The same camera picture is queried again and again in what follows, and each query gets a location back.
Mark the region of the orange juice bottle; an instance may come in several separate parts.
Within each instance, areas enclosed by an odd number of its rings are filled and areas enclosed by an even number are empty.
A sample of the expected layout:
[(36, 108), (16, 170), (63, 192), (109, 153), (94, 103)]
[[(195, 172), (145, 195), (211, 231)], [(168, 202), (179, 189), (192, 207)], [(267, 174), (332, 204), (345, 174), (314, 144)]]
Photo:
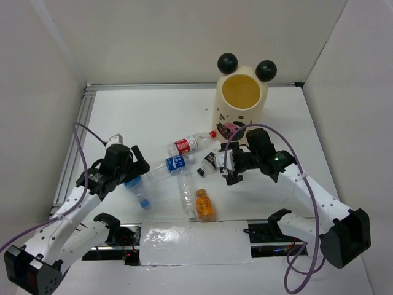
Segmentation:
[(196, 210), (198, 213), (198, 219), (202, 222), (209, 222), (216, 220), (216, 213), (211, 202), (211, 199), (207, 195), (204, 189), (199, 189), (196, 192)]

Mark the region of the blue label crushed bottle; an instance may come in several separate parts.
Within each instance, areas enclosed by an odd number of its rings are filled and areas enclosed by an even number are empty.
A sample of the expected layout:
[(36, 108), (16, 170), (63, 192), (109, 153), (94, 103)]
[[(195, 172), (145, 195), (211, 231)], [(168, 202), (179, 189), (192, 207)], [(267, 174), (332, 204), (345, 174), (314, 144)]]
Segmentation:
[(141, 176), (125, 182), (124, 186), (135, 195), (142, 209), (148, 210), (150, 208), (150, 202)]

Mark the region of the cream bin with black ears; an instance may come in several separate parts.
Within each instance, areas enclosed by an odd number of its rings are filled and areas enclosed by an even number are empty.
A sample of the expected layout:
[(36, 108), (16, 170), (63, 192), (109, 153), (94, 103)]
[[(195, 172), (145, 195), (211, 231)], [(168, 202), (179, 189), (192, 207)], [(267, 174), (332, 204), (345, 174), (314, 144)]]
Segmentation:
[(259, 123), (267, 100), (268, 85), (278, 72), (271, 60), (256, 67), (241, 66), (232, 53), (223, 53), (217, 61), (221, 76), (216, 84), (212, 129), (223, 143), (232, 139), (245, 143), (245, 130), (240, 128)]

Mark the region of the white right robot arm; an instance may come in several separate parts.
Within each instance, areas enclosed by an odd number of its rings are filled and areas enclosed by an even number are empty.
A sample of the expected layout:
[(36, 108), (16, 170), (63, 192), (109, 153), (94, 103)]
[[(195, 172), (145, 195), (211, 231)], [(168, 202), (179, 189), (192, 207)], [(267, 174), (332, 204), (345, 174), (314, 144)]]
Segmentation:
[(321, 254), (338, 269), (371, 247), (370, 218), (363, 209), (353, 210), (329, 194), (293, 155), (276, 150), (266, 130), (253, 129), (246, 139), (247, 152), (236, 141), (220, 147), (216, 161), (226, 183), (237, 184), (245, 171), (259, 170), (314, 213), (314, 220), (309, 221), (288, 209), (277, 211), (268, 218), (270, 238), (296, 237), (308, 244), (309, 253)]

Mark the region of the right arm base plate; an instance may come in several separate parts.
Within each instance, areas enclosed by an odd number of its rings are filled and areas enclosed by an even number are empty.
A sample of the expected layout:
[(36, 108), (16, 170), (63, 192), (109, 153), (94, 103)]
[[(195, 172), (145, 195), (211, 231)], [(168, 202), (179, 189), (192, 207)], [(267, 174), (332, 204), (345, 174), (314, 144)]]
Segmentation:
[(275, 236), (267, 221), (248, 222), (243, 232), (249, 237), (252, 258), (294, 255), (302, 246), (295, 237)]

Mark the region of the white taped cover sheet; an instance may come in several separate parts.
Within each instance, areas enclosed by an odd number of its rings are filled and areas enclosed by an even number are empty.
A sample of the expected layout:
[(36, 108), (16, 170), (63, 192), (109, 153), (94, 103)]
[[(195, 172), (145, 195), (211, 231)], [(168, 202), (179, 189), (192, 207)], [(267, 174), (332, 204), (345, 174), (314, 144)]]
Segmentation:
[(145, 223), (142, 266), (237, 265), (252, 261), (246, 221)]

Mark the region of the blue label clear bottle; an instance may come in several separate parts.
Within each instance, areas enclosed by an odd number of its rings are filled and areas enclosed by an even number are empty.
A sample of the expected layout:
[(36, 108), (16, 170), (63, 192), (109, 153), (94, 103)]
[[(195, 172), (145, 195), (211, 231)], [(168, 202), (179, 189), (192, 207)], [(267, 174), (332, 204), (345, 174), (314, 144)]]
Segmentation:
[(156, 167), (150, 169), (147, 178), (152, 181), (161, 180), (169, 176), (174, 176), (188, 169), (195, 163), (193, 155), (176, 155), (169, 157)]

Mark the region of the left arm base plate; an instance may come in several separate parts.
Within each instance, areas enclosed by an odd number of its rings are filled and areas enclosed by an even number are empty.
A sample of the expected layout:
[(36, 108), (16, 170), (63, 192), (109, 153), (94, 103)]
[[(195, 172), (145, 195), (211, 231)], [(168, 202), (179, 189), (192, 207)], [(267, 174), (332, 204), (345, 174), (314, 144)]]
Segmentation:
[(141, 224), (122, 224), (122, 234), (113, 245), (102, 243), (82, 256), (82, 261), (118, 261), (140, 266)]

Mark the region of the clear unlabelled plastic bottle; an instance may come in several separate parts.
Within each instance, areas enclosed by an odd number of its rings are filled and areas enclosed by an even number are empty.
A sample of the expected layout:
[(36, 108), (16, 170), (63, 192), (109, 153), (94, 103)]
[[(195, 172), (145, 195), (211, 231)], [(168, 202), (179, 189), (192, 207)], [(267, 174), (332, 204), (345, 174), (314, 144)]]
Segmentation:
[(195, 190), (192, 174), (187, 169), (183, 169), (177, 175), (179, 197), (184, 213), (189, 221), (196, 220)]

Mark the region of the black label small bottle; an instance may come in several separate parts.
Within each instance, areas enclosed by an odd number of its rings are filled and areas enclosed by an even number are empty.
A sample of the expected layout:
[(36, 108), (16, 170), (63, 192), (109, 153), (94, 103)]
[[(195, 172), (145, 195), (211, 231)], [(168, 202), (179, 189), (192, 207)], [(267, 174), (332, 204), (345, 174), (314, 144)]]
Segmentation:
[(212, 150), (209, 154), (207, 154), (200, 165), (200, 168), (197, 170), (197, 173), (201, 177), (205, 177), (207, 175), (211, 175), (216, 172), (216, 154), (219, 152), (218, 149)]

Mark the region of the red label plastic bottle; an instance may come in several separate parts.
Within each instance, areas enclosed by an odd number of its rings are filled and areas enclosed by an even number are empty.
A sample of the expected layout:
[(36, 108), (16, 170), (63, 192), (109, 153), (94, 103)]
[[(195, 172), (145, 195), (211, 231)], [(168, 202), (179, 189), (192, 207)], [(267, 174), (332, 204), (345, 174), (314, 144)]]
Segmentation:
[(199, 151), (209, 146), (216, 136), (217, 133), (214, 130), (192, 134), (167, 145), (168, 154), (173, 157)]

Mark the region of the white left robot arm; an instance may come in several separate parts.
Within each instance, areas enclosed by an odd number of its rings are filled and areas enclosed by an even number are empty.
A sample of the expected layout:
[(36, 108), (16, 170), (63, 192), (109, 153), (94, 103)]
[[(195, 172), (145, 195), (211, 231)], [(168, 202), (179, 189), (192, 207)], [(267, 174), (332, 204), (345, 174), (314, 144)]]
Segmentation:
[(61, 208), (22, 246), (11, 245), (4, 253), (7, 278), (30, 294), (52, 294), (70, 267), (100, 244), (135, 244), (132, 230), (116, 217), (100, 213), (84, 219), (117, 186), (150, 170), (137, 146), (111, 144), (77, 180)]

